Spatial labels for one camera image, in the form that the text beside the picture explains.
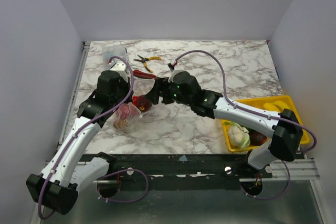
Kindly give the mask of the dark red toy fruit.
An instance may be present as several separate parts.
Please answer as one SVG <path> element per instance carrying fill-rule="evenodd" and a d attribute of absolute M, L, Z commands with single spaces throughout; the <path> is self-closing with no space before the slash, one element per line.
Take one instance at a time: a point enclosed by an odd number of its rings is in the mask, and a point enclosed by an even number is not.
<path fill-rule="evenodd" d="M 136 99 L 135 106 L 142 112 L 145 113 L 152 107 L 153 103 L 148 100 L 145 95 L 140 95 Z"/>

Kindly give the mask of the clear zip top bag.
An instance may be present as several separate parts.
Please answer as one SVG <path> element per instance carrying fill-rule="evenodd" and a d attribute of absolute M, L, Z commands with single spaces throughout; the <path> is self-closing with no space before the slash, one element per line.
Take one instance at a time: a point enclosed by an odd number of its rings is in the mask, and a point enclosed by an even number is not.
<path fill-rule="evenodd" d="M 112 125 L 116 130 L 126 130 L 150 111 L 153 103 L 145 95 L 154 87 L 154 79 L 136 80 L 133 86 L 132 102 L 121 105 L 112 116 Z"/>

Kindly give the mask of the orange brown toy mango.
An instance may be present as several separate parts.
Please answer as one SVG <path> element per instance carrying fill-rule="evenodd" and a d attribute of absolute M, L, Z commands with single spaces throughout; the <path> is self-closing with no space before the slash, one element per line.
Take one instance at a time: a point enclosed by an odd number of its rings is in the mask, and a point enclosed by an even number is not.
<path fill-rule="evenodd" d="M 125 120 L 116 120 L 113 122 L 113 127 L 116 130 L 124 130 L 128 127 L 128 123 Z"/>

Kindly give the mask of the green toy pepper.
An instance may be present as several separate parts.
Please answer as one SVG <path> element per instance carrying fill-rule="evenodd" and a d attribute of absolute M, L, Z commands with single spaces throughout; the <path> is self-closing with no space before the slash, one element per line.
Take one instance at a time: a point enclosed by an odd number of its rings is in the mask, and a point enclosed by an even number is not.
<path fill-rule="evenodd" d="M 245 125 L 240 125 L 240 126 L 243 127 L 243 128 L 245 128 L 245 129 L 248 130 L 248 131 L 251 131 L 251 130 L 252 130 L 252 128 L 247 127 L 247 126 L 245 126 Z"/>

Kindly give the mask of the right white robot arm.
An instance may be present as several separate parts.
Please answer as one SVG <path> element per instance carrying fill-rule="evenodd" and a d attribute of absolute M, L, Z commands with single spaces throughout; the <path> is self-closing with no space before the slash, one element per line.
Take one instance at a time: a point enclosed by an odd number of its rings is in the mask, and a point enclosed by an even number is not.
<path fill-rule="evenodd" d="M 293 111 L 285 109 L 277 113 L 230 100 L 221 93 L 202 89 L 196 78 L 186 71 L 169 78 L 157 78 L 145 97 L 153 104 L 187 105 L 199 116 L 235 122 L 268 137 L 269 140 L 252 150 L 241 165 L 242 173 L 249 178 L 278 159 L 292 162 L 303 135 Z"/>

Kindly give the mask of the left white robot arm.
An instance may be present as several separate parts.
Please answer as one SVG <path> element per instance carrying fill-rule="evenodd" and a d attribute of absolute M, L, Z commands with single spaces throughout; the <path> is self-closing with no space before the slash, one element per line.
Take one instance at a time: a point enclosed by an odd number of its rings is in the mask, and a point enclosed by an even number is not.
<path fill-rule="evenodd" d="M 112 157 L 101 153 L 92 162 L 77 167 L 84 151 L 106 120 L 123 103 L 131 102 L 134 76 L 132 71 L 106 70 L 98 78 L 96 89 L 79 106 L 74 125 L 63 144 L 40 172 L 26 180 L 32 199 L 42 207 L 66 215 L 75 205 L 78 195 L 98 177 L 112 179 L 116 166 Z"/>

